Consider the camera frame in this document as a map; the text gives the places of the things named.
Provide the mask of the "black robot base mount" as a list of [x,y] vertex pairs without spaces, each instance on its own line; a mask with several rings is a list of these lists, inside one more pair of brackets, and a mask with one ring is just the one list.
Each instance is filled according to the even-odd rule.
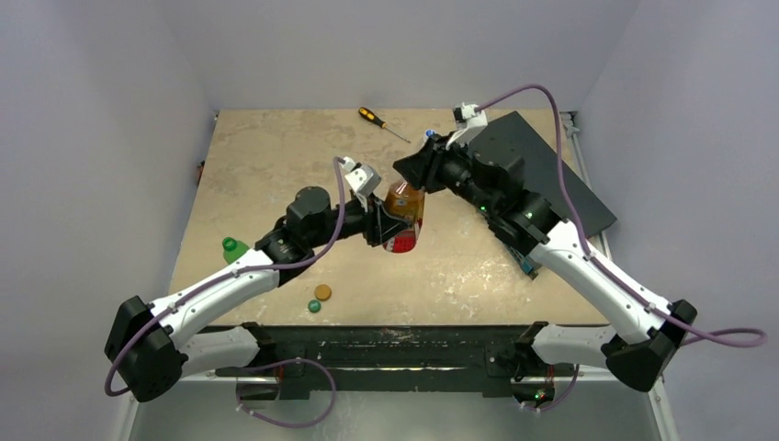
[[303,400],[331,382],[338,391],[477,392],[484,398],[531,398],[530,387],[561,384],[571,363],[534,355],[531,325],[292,326],[250,324],[260,351],[247,367],[218,364],[219,377],[277,379],[278,398]]

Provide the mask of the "green plastic bottle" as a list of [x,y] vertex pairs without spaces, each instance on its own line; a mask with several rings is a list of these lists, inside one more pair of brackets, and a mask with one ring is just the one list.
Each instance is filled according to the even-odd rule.
[[222,242],[222,257],[230,265],[240,259],[249,249],[249,245],[233,237],[225,237]]

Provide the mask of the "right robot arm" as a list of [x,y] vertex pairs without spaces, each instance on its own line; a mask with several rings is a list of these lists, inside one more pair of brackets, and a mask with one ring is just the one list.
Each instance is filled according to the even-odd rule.
[[434,135],[393,167],[415,189],[449,189],[479,209],[497,239],[557,274],[607,320],[600,327],[533,324],[518,341],[518,367],[529,374],[562,363],[605,368],[629,388],[650,391],[680,348],[696,308],[650,293],[590,248],[571,220],[525,188],[525,160],[517,147],[487,141],[469,150],[446,142]]

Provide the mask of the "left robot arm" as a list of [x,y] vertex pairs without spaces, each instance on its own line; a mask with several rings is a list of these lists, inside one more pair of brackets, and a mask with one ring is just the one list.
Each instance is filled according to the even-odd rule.
[[147,303],[138,296],[118,307],[104,353],[111,363],[104,381],[110,397],[131,393],[156,399],[194,362],[185,344],[215,319],[247,300],[279,288],[323,258],[338,240],[361,235],[379,246],[413,229],[414,221],[389,214],[380,198],[331,204],[322,187],[304,187],[274,230],[234,262],[196,285]]

